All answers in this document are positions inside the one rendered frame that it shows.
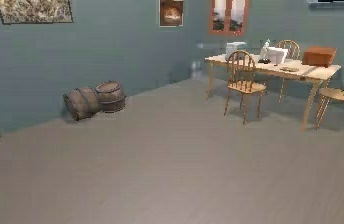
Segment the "brown framed wall picture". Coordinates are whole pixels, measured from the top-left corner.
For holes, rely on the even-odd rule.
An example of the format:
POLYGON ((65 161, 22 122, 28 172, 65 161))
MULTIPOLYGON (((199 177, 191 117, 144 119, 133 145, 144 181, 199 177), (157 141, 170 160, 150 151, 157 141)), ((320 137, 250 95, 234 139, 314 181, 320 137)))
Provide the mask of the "brown framed wall picture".
POLYGON ((183 0, 159 0, 159 24, 161 27, 183 25, 183 0))

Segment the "brown box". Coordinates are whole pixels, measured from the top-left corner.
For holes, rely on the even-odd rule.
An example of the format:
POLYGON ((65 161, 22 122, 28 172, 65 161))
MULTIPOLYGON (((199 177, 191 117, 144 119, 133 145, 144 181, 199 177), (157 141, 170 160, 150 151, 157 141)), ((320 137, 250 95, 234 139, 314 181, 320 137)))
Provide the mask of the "brown box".
POLYGON ((305 50, 302 64, 328 68, 332 65, 336 52, 337 49, 332 47, 311 46, 305 50))

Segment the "light wooden table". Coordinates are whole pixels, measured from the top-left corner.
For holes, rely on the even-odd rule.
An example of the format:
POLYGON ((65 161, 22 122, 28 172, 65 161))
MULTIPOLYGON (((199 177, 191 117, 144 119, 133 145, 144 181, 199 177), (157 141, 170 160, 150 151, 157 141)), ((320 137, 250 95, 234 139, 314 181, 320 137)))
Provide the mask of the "light wooden table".
MULTIPOLYGON (((258 63, 258 55, 251 54, 253 59, 256 63, 256 73, 261 73, 264 75, 269 75, 273 77, 280 77, 284 79, 290 80, 299 80, 302 82, 308 82, 312 84, 312 89, 310 90, 307 104, 305 106, 305 111, 303 115, 302 121, 302 130, 307 128, 308 118, 311 111, 311 107, 316 96, 316 93, 321 85, 326 85, 330 78, 340 70, 340 65, 331 65, 328 68, 325 67, 318 67, 318 66, 310 66, 310 65, 303 65, 300 60, 293 60, 293 59, 285 59, 285 61, 281 64, 273 64, 273 63, 258 63), (282 67, 293 67, 298 68, 298 72, 287 72, 282 71, 280 68, 282 67)), ((208 81, 208 89, 207 89, 207 96, 206 99, 209 99, 211 95, 211 87, 213 81, 213 73, 212 69, 214 65, 217 66, 225 66, 226 67, 226 60, 225 54, 210 56, 205 59, 206 62, 209 63, 209 81, 208 81)))

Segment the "pale grey box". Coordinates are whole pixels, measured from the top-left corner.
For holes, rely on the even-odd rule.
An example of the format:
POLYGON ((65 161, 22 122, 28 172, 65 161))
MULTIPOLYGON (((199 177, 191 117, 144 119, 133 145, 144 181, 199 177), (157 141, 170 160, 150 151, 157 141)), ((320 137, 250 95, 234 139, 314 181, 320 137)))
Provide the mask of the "pale grey box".
POLYGON ((242 60, 244 58, 243 53, 235 54, 237 50, 246 50, 247 43, 246 42, 228 42, 226 44, 226 54, 225 60, 229 58, 234 58, 235 60, 242 60))

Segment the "red framed window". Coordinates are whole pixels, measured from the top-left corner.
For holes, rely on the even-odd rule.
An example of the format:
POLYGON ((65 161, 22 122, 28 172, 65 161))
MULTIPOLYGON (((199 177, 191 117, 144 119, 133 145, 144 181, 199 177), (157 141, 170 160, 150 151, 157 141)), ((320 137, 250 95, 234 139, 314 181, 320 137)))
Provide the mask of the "red framed window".
POLYGON ((243 36, 250 0, 211 0, 209 33, 243 36))

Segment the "white bottle on black base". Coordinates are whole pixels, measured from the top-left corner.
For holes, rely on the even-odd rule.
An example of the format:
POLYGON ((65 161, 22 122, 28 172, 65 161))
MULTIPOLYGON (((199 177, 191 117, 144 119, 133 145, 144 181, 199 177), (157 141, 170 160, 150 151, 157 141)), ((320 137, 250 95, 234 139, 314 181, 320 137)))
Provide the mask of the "white bottle on black base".
POLYGON ((268 64, 271 62, 271 60, 268 58, 269 46, 270 46, 270 40, 267 39, 263 47, 261 48, 260 56, 258 60, 259 63, 268 64))

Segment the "brown wooden barrel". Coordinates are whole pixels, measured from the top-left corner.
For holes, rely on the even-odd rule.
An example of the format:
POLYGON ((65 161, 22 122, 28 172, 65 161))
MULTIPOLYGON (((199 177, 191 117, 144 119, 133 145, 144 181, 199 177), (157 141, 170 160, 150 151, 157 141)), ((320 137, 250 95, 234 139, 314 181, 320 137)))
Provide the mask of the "brown wooden barrel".
POLYGON ((101 110, 97 93, 91 87, 80 87, 63 95, 67 111, 75 121, 90 118, 101 110))
POLYGON ((95 90, 103 112, 113 113, 125 107, 126 94, 118 82, 100 83, 95 90))

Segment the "speckled framed wall picture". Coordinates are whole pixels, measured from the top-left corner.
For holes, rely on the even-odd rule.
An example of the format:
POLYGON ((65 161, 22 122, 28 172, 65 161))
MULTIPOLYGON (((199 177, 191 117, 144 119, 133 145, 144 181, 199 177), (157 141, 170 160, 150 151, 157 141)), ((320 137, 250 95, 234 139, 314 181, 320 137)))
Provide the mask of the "speckled framed wall picture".
POLYGON ((70 0, 0 0, 3 24, 72 23, 70 0))

